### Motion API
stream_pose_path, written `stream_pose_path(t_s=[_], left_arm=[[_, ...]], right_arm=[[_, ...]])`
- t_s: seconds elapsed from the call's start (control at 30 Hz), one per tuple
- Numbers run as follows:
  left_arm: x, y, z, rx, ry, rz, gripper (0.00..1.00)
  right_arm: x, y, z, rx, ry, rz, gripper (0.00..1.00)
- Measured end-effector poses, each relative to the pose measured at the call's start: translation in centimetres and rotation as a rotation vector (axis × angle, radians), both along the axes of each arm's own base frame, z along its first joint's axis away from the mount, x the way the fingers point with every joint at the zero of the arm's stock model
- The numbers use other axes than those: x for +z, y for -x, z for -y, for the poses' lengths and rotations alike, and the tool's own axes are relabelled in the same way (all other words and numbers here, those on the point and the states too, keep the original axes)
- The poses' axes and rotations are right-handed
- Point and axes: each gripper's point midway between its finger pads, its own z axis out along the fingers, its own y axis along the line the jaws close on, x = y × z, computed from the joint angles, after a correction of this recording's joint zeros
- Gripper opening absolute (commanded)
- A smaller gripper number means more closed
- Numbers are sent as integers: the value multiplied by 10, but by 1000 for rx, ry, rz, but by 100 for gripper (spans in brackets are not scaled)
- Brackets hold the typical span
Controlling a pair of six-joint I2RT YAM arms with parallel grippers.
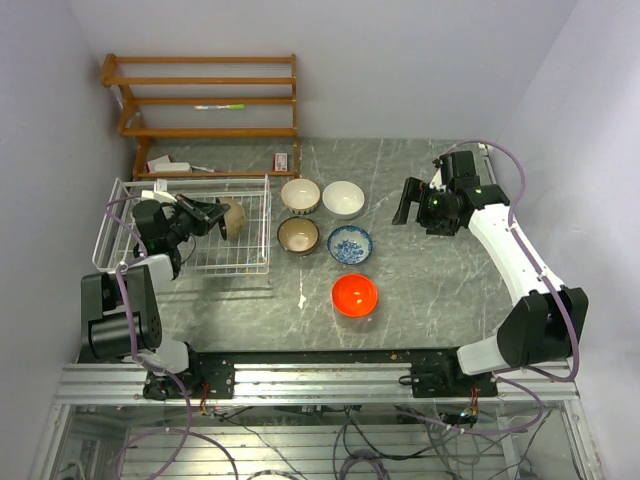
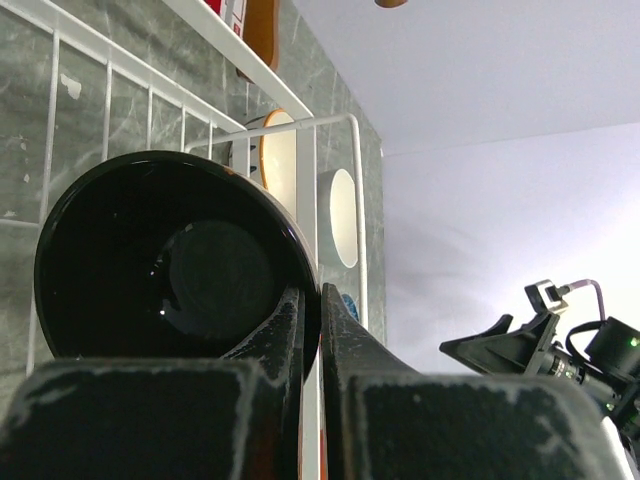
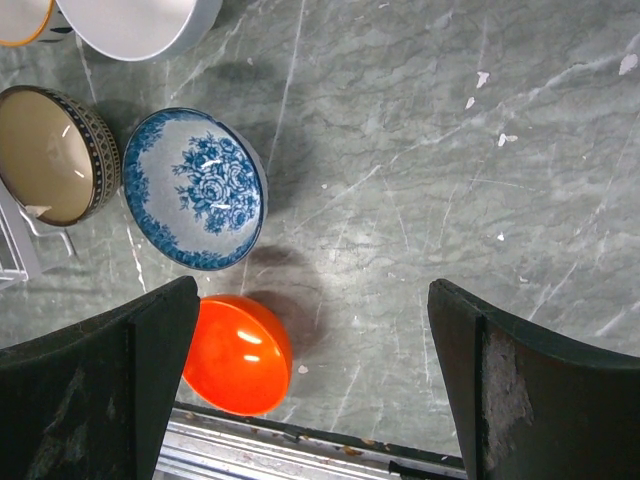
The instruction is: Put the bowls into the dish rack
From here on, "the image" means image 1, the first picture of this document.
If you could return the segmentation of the black bowl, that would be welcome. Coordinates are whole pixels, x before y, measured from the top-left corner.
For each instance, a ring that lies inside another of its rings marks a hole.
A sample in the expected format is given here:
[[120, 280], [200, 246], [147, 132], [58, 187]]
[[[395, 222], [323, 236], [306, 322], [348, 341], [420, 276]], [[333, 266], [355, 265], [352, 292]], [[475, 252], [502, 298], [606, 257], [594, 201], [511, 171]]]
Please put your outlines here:
[[221, 204], [229, 209], [224, 214], [224, 235], [227, 241], [234, 241], [240, 237], [246, 226], [246, 216], [243, 206], [230, 197], [219, 197]]

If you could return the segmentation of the brown patterned bowl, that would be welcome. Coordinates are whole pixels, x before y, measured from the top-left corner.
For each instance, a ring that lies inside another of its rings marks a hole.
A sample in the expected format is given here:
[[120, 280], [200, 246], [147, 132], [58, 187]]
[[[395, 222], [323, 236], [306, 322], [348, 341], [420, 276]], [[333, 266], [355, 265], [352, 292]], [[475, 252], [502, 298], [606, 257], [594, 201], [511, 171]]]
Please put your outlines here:
[[312, 220], [294, 216], [279, 225], [276, 236], [279, 245], [285, 252], [306, 256], [318, 245], [320, 230]]

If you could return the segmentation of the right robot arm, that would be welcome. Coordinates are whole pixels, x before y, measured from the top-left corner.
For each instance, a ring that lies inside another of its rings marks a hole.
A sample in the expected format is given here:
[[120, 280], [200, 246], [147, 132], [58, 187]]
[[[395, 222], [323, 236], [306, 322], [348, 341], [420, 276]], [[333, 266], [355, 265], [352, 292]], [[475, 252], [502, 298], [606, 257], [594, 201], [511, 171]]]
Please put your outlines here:
[[489, 254], [512, 302], [494, 335], [450, 353], [442, 387], [459, 396], [478, 376], [520, 368], [556, 382], [574, 381], [589, 306], [585, 291], [568, 287], [546, 265], [516, 221], [515, 201], [501, 186], [482, 184], [472, 152], [450, 148], [433, 164], [430, 181], [405, 180], [393, 224], [406, 224], [416, 205], [416, 221], [428, 235], [467, 229]]

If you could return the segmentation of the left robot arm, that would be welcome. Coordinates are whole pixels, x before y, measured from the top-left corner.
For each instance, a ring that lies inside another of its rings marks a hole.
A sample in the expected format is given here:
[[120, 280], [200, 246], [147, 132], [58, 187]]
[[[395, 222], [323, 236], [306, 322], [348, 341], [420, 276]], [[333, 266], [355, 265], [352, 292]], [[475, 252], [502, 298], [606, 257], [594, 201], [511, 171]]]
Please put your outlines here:
[[116, 214], [115, 201], [105, 214], [131, 234], [132, 258], [81, 280], [80, 362], [141, 366], [147, 372], [143, 396], [149, 400], [231, 398], [233, 367], [164, 333], [156, 293], [179, 277], [181, 244], [212, 229], [228, 235], [232, 203], [149, 190], [130, 200], [131, 224]]

